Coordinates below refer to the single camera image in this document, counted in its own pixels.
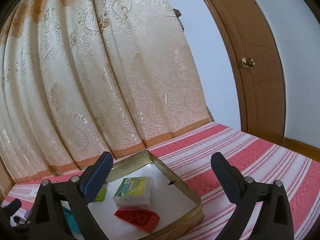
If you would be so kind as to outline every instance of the door knob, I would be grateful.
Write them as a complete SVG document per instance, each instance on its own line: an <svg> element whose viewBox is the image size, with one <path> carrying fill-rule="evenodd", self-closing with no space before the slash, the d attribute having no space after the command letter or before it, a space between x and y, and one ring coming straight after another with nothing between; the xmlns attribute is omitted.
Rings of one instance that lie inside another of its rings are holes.
<svg viewBox="0 0 320 240"><path fill-rule="evenodd" d="M252 57L249 57L249 58L243 57L241 60L241 63L245 68L253 67L256 64Z"/></svg>

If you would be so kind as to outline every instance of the wooden baseboard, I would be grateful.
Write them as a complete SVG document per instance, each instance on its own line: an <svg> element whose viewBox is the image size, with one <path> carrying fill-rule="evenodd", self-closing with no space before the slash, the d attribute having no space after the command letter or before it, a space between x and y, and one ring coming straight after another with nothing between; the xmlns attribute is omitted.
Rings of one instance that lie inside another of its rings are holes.
<svg viewBox="0 0 320 240"><path fill-rule="evenodd" d="M320 149L315 148L311 145L285 137L282 146L320 162Z"/></svg>

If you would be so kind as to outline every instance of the bed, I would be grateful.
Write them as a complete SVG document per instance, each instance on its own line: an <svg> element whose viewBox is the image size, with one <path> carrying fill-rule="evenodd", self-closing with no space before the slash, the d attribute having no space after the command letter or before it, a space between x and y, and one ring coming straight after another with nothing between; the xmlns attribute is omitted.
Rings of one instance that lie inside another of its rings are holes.
<svg viewBox="0 0 320 240"><path fill-rule="evenodd" d="M316 161L216 122L149 150L201 196L204 220L184 235L183 240L215 239L235 210L235 205L228 201L211 170L210 158L217 151L244 176L251 176L258 182L272 183L279 179L284 183L296 240L314 239L310 238L314 235L306 237L309 231L318 233L319 226L315 224L319 222L320 215L320 163ZM52 182L66 181L74 174L49 179ZM2 205L19 198L22 208L17 215L23 216L26 210L31 209L41 181L16 184ZM241 239L249 237L260 207L261 204L257 203Z"/></svg>

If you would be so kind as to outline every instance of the brown wooden door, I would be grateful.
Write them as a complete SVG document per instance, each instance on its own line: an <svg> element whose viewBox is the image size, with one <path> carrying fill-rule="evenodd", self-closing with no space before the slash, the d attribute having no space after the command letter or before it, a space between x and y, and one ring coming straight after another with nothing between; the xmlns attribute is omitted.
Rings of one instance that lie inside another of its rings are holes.
<svg viewBox="0 0 320 240"><path fill-rule="evenodd" d="M284 75L267 20L255 0L205 1L218 25L233 68L242 131L282 144ZM243 57L253 58L255 66L244 68Z"/></svg>

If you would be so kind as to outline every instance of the red lego brick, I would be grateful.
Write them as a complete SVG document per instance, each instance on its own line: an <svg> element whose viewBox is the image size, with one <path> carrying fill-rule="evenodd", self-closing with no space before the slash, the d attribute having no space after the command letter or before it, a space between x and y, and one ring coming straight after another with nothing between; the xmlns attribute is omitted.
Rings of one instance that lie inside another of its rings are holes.
<svg viewBox="0 0 320 240"><path fill-rule="evenodd" d="M160 220L157 213L149 210L117 210L115 216L150 234Z"/></svg>

